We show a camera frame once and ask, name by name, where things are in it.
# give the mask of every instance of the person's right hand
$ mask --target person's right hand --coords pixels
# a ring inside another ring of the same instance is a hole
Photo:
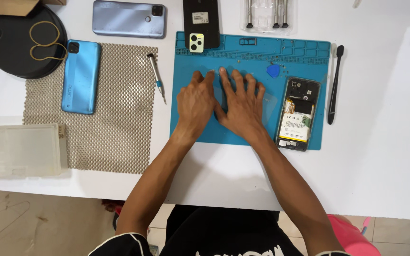
[[[248,82],[248,89],[245,91],[243,77],[238,70],[234,69],[231,74],[236,83],[236,92],[234,92],[224,67],[219,69],[219,75],[227,96],[229,110],[226,114],[217,104],[214,112],[218,121],[251,144],[256,133],[266,133],[262,124],[262,101],[265,86],[261,82],[256,82],[251,74],[247,74],[245,79]]]

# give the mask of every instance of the cardboard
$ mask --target cardboard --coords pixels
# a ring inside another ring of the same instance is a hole
[[[39,0],[0,0],[1,15],[26,16]],[[66,0],[40,0],[47,5],[65,5]]]

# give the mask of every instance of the black brush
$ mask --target black brush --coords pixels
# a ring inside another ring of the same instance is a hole
[[[332,95],[328,105],[328,124],[333,124],[333,119],[335,118],[336,90],[338,87],[339,63],[341,62],[341,56],[343,56],[344,51],[344,46],[338,46],[338,49],[336,50],[336,56],[338,57],[338,61],[336,62],[335,80],[333,80]]]

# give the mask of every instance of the black smartphone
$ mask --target black smartphone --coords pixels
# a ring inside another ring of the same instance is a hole
[[[278,148],[308,149],[319,91],[320,83],[317,81],[288,78],[275,138]]]
[[[191,33],[203,34],[205,49],[219,47],[218,0],[183,0],[183,16],[187,49]]]

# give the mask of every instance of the blue smartphone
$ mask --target blue smartphone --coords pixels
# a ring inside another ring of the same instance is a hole
[[[96,42],[67,41],[61,110],[93,114],[98,88],[101,46]]]

